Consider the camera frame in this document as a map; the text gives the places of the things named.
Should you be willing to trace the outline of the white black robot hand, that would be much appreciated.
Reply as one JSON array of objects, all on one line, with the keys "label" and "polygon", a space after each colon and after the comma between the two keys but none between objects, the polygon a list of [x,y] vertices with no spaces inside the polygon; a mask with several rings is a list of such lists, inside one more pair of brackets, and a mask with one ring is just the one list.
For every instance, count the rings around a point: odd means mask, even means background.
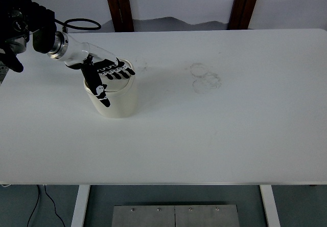
[{"label": "white black robot hand", "polygon": [[90,94],[101,106],[109,108],[109,93],[121,91],[135,77],[132,64],[98,46],[62,35],[65,44],[58,59],[70,69],[81,70]]}]

